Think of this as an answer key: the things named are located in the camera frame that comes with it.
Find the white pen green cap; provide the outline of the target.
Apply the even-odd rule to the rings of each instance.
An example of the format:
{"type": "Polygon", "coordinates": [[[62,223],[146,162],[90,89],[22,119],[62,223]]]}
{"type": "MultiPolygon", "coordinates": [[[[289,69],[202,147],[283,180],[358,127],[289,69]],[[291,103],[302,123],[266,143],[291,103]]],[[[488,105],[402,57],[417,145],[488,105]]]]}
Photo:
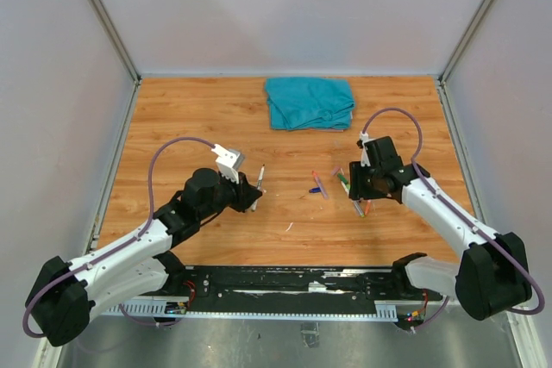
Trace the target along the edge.
{"type": "MultiPolygon", "coordinates": [[[[265,168],[266,168],[266,164],[263,164],[260,168],[260,173],[259,173],[258,180],[257,180],[257,185],[256,185],[257,190],[260,191],[261,193],[262,193],[262,182],[263,182],[263,178],[264,178],[265,168]]],[[[259,197],[257,199],[255,199],[254,203],[252,204],[251,211],[253,211],[253,212],[256,211],[258,201],[259,201],[259,197]]]]}

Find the white pen yellow-green tip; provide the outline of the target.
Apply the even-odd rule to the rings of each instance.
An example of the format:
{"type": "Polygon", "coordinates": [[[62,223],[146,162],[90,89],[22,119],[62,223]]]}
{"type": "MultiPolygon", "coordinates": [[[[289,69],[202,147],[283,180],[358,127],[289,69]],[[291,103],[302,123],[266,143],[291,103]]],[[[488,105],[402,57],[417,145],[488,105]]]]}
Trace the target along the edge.
{"type": "Polygon", "coordinates": [[[359,217],[364,217],[365,215],[364,215],[364,212],[363,212],[361,206],[355,200],[353,200],[349,197],[349,187],[343,182],[341,182],[341,186],[344,189],[345,193],[347,194],[348,200],[352,203],[352,205],[354,207],[354,211],[356,212],[356,214],[359,217]]]}

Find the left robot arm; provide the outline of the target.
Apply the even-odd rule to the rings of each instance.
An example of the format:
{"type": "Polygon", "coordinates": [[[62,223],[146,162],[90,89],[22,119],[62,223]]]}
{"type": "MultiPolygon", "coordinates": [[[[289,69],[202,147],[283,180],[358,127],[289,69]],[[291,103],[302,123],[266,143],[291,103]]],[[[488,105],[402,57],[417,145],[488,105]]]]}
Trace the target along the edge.
{"type": "Polygon", "coordinates": [[[159,290],[179,293],[185,274],[172,248],[226,208],[244,213],[261,196],[244,173],[232,181],[210,168],[197,169],[182,190],[129,234],[81,257],[48,260],[25,301],[24,333],[63,346],[116,305],[159,290]]]}

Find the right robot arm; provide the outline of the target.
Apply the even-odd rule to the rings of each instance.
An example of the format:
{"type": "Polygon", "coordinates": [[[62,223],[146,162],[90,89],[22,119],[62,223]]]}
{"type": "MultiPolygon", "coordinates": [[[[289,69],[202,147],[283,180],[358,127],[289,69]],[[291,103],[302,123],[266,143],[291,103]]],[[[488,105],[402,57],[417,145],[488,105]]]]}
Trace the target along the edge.
{"type": "Polygon", "coordinates": [[[392,292],[402,299],[431,290],[457,300],[475,320],[512,311],[533,289],[523,241],[475,219],[448,196],[421,166],[406,165],[389,136],[357,142],[361,159],[349,165],[354,201],[392,199],[426,221],[453,249],[459,263],[412,253],[392,267],[392,292]]]}

